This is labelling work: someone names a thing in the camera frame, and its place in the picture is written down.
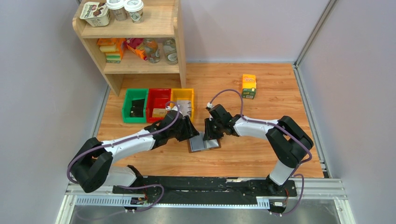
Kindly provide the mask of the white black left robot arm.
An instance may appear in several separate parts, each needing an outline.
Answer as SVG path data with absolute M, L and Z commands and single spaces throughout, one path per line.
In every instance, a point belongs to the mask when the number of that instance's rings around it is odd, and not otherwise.
M 67 178 L 79 184 L 85 193 L 91 193 L 105 183 L 115 162 L 161 147 L 173 138 L 184 141 L 198 135 L 188 115 L 171 110 L 163 119 L 135 134 L 107 141 L 88 139 L 69 163 Z

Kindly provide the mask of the brown leather card holder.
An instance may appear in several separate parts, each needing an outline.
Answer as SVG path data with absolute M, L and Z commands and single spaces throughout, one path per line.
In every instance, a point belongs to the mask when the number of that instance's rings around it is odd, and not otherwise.
M 203 137 L 204 133 L 199 132 L 199 135 L 188 140 L 188 149 L 190 153 L 221 148 L 219 140 L 204 140 Z

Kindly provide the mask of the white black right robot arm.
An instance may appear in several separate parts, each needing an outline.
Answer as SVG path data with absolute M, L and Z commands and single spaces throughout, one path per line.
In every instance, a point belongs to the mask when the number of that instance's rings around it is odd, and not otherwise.
M 297 167 L 311 157 L 313 140 L 289 116 L 279 120 L 261 120 L 236 114 L 231 115 L 222 105 L 208 105 L 210 117 L 205 119 L 204 140 L 218 140 L 224 135 L 247 136 L 270 143 L 278 161 L 267 176 L 266 188 L 272 195 L 279 195 L 285 183 Z

